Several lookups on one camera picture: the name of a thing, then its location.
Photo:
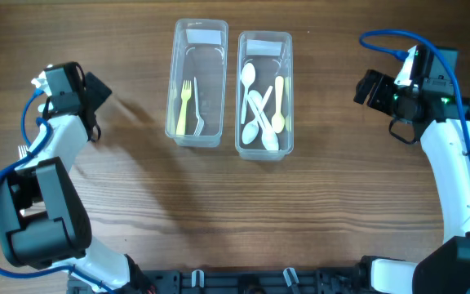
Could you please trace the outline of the yellow plastic fork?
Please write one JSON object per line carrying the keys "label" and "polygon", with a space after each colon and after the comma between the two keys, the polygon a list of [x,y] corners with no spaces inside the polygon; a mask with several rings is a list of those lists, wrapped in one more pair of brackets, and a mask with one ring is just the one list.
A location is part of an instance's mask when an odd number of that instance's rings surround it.
{"label": "yellow plastic fork", "polygon": [[176,134],[178,136],[183,136],[186,130],[186,116],[187,116],[187,107],[188,101],[192,95],[192,82],[190,80],[184,80],[183,86],[181,89],[181,106],[180,113],[178,117]]}

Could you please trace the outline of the thin white fork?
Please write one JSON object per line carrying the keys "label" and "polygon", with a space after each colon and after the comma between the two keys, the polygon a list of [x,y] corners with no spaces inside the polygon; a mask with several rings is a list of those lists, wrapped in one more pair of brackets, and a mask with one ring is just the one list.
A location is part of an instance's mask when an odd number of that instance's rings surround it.
{"label": "thin white fork", "polygon": [[205,122],[200,114],[197,78],[193,79],[193,83],[194,83],[193,90],[194,90],[194,101],[195,101],[195,115],[197,119],[197,125],[193,134],[195,136],[200,136],[204,128]]}
{"label": "thin white fork", "polygon": [[19,145],[18,146],[18,155],[20,159],[23,159],[28,154],[28,146],[27,145]]}

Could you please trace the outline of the yellow plastic spoon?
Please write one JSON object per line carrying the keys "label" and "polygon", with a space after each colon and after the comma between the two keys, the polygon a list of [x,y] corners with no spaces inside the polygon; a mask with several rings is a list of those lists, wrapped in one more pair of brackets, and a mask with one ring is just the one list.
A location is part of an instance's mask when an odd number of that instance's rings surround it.
{"label": "yellow plastic spoon", "polygon": [[282,115],[282,98],[285,79],[282,76],[275,77],[275,113],[272,116],[272,128],[275,133],[281,133],[285,126],[285,118]]}

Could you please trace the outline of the white plastic spoon thin handle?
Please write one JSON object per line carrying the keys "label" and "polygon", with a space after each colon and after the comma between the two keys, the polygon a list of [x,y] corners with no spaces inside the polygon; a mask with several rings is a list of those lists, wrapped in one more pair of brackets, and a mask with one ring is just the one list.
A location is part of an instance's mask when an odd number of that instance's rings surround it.
{"label": "white plastic spoon thin handle", "polygon": [[254,116],[257,118],[258,124],[263,129],[261,140],[264,148],[269,151],[278,151],[279,143],[277,134],[274,132],[268,118],[264,113],[259,111],[255,101],[252,98],[248,99],[248,105],[251,107]]}

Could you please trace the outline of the white spoon slender handle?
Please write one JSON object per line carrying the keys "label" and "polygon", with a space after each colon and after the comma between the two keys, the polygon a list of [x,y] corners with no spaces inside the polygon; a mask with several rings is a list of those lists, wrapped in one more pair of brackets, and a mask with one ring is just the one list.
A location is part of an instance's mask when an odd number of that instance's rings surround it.
{"label": "white spoon slender handle", "polygon": [[242,98],[242,107],[241,107],[241,124],[246,122],[246,113],[247,113],[247,97],[249,93],[249,88],[252,83],[255,81],[255,67],[252,63],[247,63],[244,65],[241,71],[241,82],[244,86],[244,95]]}

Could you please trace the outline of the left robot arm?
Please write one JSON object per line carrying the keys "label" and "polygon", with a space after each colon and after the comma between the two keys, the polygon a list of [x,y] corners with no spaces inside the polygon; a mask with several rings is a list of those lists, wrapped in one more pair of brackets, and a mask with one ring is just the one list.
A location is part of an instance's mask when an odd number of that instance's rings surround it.
{"label": "left robot arm", "polygon": [[0,275],[31,279],[65,272],[94,292],[146,293],[149,281],[126,254],[93,236],[86,209],[69,177],[81,149],[101,136],[96,110],[111,90],[79,64],[44,69],[33,79],[34,97],[47,97],[36,119],[35,140],[0,171],[0,245],[15,267]]}

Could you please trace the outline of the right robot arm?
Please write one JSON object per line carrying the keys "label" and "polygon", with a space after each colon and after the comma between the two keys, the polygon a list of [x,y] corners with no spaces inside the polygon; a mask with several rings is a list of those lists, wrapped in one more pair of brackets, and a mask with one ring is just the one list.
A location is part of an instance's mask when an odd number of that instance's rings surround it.
{"label": "right robot arm", "polygon": [[379,293],[470,293],[470,99],[459,112],[446,74],[408,82],[373,69],[355,102],[414,128],[431,164],[444,222],[443,244],[419,263],[365,256],[357,288]]}

